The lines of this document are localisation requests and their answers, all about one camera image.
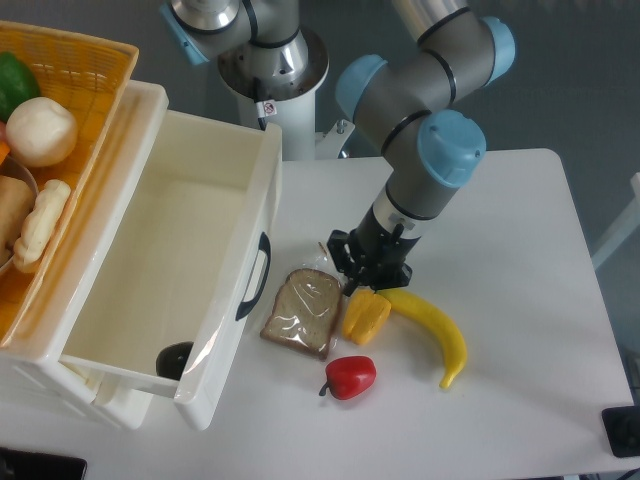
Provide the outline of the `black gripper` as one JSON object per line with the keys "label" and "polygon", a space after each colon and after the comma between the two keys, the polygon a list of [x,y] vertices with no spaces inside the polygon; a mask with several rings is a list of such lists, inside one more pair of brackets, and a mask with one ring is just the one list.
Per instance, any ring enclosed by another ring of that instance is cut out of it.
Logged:
{"label": "black gripper", "polygon": [[402,237],[404,227],[383,228],[370,208],[356,229],[333,230],[327,247],[336,270],[346,278],[343,294],[351,296],[358,287],[374,291],[409,285],[412,269],[406,257],[413,241]]}

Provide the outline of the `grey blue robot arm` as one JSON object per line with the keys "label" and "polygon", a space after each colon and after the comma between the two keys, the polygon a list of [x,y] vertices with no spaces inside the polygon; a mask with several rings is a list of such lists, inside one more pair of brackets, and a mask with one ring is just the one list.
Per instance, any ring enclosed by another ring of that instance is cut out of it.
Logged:
{"label": "grey blue robot arm", "polygon": [[[394,7],[417,54],[397,68],[362,56],[335,87],[346,120],[392,169],[360,224],[328,239],[345,294],[408,285],[410,250],[486,152],[480,127],[453,105],[503,76],[516,54],[509,27],[476,16],[464,1]],[[216,62],[244,125],[277,125],[284,150],[296,159],[317,152],[315,93],[328,54],[301,25],[298,2],[166,1],[160,12],[191,63]]]}

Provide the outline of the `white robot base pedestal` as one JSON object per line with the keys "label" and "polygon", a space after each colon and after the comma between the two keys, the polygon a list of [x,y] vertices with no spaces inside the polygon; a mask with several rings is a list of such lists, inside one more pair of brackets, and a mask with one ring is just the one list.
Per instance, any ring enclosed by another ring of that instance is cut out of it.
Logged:
{"label": "white robot base pedestal", "polygon": [[326,47],[316,33],[302,27],[291,41],[273,48],[246,43],[220,55],[217,65],[243,126],[280,127],[283,160],[346,156],[344,147],[355,130],[351,121],[339,119],[326,132],[316,129],[316,92],[329,70]]}

